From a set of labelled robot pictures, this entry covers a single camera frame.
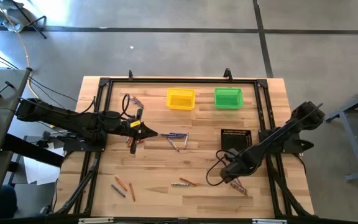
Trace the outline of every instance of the tile floor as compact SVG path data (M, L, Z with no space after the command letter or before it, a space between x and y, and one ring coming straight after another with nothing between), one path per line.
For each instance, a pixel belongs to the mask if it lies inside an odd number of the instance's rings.
M21 1L32 17L46 15L46 26L159 27L256 29L252 0L85 0ZM259 0L265 29L358 30L358 0ZM266 77L258 34L23 32L34 78L77 97L85 75L183 75L220 77L230 67L236 77ZM358 35L267 34L274 77L284 78L292 108L306 100L324 103L330 113L358 92ZM25 68L22 46L13 33L0 31L0 55ZM30 97L29 90L24 96ZM60 96L59 102L75 104ZM22 137L45 127L14 121L10 133ZM323 124L302 137L315 143L305 153L314 210L326 218L358 221L358 181L346 174L358 171L340 122ZM18 186L18 216L34 215L53 194Z

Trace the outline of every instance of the yellow cable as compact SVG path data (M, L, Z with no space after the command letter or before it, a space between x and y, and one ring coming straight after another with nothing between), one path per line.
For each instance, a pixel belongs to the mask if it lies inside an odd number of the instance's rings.
M16 32L17 36L19 37L20 41L22 42L22 45L23 45L23 48L24 48L24 52L25 52L25 58L27 59L27 68L30 68L29 54L27 53L27 49L26 49L26 47L25 47L25 45L24 45L24 42L23 42L22 37L20 36L20 33L17 31L15 25L14 25L13 22L10 20L10 18L7 16L7 14L4 12L4 10L1 8L1 6L0 6L0 9L1 9L2 13L4 14L5 18L8 20L8 22L11 24L11 26L12 26L13 29L15 30L15 32ZM35 96L36 98L40 98L40 97L35 93L35 91L32 89L32 87L31 87L30 75L29 75L29 77L28 77L28 79L27 79L27 85L29 86L30 91L32 92L32 94L34 94L34 96Z

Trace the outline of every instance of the bracket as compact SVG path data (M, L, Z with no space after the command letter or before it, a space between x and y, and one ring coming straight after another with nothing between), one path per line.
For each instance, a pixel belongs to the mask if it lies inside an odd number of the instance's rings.
M223 74L223 77L224 77L224 78L229 77L229 81L230 81L230 82L233 82L233 76L231 75L230 68L226 68L226 69L225 69L224 74Z
M133 79L134 79L134 74L132 73L131 70L130 70L129 73L128 73L128 79L129 79L130 81L133 81Z
M99 87L105 86L108 82L110 82L110 78L100 78L99 79Z
M267 80L266 80L266 79L257 79L256 82L257 82L260 86L262 86L262 87L264 87L264 88L267 88Z

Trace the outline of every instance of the black metal frame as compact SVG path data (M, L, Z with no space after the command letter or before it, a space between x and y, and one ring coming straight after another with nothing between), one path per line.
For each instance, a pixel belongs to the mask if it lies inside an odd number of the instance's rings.
M230 71L230 69L226 69L224 72L224 76L227 79L211 79L211 78L134 78L132 72L129 72L129 76L126 77L122 77L122 78L100 78L99 80L99 87L98 87L98 94L96 95L96 103L95 103L95 107L94 107L94 111L95 112L99 112L99 108L100 108L100 104L101 104L101 98L102 98L102 94L103 94L103 89L104 87L108 87L107 90L107 95L106 95L106 101L104 104L104 108L103 108L103 112L107 112L109 109L109 105L110 105L110 100L111 100L111 93L112 93L112 87L114 85L114 83L232 83L232 84L251 84L254 86L254 91L255 91L255 99L256 99L256 103L257 103L257 111L258 111L258 117L259 117L259 124L260 124L260 129L261 130L266 130L266 125L265 125L265 118L264 118L264 110L262 107L262 100L261 100L261 96L260 96L260 89L263 90L264 93L264 97L266 100L266 107L267 107L267 116L268 116L268 120L270 123L270 127L274 128L275 127L275 122L274 122L274 116L273 116L273 109L272 109L272 104L270 101L270 95L269 95L269 88L267 85L267 80L266 79L238 79L235 80L232 77L232 73ZM88 170L88 166L90 163L90 152L85 152L85 157L84 157L84 161L83 161L83 167L81 169L81 175L80 175L80 182L85 178L86 176L86 171ZM277 155L278 158L280 158L280 160L277 161L277 164L279 167L281 167L281 175L282 177L284 177L284 173L283 173L283 164L281 161L281 157L280 155ZM86 207L84 210L84 213L87 213L90 215L91 213L91 209L92 209L92 204L93 204L93 196L94 196L94 191L95 191L95 186L96 186L96 179L97 179L97 175L98 175L98 166L96 166L96 173L94 174L94 176L91 179L91 183L90 183L90 187L89 187L89 194L88 194L88 200L86 203ZM277 198L277 191L275 188L275 183L273 180L273 177L271 174L269 174L269 183L270 183L270 189L271 189L271 193L272 193L272 198L273 198L273 209L274 209L274 214L275 215L282 215L280 208L278 206L278 198ZM285 197L285 201L286 201L286 214L287 215L291 215L291 209L290 209L290 204L288 203L288 200ZM76 203L75 203L75 207L74 207L74 211L73 213L79 213L80 212L80 205L82 202L82 193L79 195ZM247 222L250 219L241 219L243 222Z

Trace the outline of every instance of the green bin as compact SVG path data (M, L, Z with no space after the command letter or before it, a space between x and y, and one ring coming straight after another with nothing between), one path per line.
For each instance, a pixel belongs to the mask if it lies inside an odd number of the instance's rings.
M239 109L244 106L242 91L239 88L216 88L215 106L217 109Z

